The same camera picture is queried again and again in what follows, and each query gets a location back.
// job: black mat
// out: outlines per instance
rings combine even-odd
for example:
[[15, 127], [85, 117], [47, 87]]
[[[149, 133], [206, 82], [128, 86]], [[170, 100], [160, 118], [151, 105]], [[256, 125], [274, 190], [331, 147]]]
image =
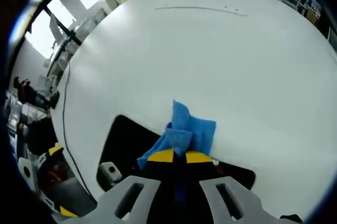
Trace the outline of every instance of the black mat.
[[[100, 163], [113, 162], [123, 178], [137, 174], [139, 170], [137, 158], [149, 150], [159, 138], [160, 135], [123, 115], [118, 115], [106, 139]], [[224, 162], [220, 162], [217, 169], [220, 174], [233, 177], [247, 189], [253, 187], [255, 181], [253, 171]], [[107, 191], [111, 188], [100, 172], [96, 177], [103, 190]]]

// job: person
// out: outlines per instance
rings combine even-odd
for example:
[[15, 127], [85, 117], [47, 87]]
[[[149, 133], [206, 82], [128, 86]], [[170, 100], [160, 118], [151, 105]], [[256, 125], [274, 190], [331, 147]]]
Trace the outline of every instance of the person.
[[39, 94], [33, 87], [30, 85], [28, 79], [23, 80], [21, 83], [19, 77], [14, 78], [13, 86], [17, 89], [17, 98], [21, 103], [29, 103], [36, 107], [42, 108], [43, 110], [48, 110], [49, 108], [55, 108], [60, 93], [57, 91], [52, 97], [51, 100], [47, 100], [44, 95]]
[[28, 125], [19, 123], [16, 127], [18, 140], [28, 145], [29, 151], [34, 155], [41, 155], [55, 146], [57, 137], [49, 110], [47, 116]]

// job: table surface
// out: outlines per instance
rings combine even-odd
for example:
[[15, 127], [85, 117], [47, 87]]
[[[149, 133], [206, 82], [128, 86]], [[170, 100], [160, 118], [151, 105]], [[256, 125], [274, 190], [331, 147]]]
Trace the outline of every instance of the table surface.
[[[71, 60], [69, 150], [98, 198], [96, 171], [114, 118], [162, 134], [176, 99], [217, 122], [210, 155], [253, 170], [252, 191], [266, 211], [305, 218], [336, 170], [335, 57], [323, 35], [278, 0], [129, 0]], [[52, 111], [61, 145], [68, 71]]]

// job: blue cloth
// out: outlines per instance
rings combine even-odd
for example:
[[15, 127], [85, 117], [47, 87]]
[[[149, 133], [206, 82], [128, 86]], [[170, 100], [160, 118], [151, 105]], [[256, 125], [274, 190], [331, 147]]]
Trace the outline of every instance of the blue cloth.
[[187, 150], [210, 154], [216, 122], [202, 120], [190, 115], [189, 109], [173, 100], [172, 122], [166, 126], [165, 133], [142, 157], [138, 165], [144, 168], [147, 159], [155, 152], [173, 148], [182, 156]]

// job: wall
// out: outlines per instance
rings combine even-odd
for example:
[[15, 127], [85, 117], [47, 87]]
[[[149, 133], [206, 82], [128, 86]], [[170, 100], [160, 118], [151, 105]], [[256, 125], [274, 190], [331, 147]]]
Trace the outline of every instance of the wall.
[[8, 89], [17, 95], [17, 90], [13, 88], [13, 79], [16, 76], [20, 80], [29, 79], [31, 86], [37, 89], [39, 76], [47, 74], [47, 69], [43, 67], [44, 61], [45, 57], [25, 40], [17, 55]]
[[87, 9], [82, 4], [81, 0], [60, 0], [60, 1], [78, 22], [86, 20]]

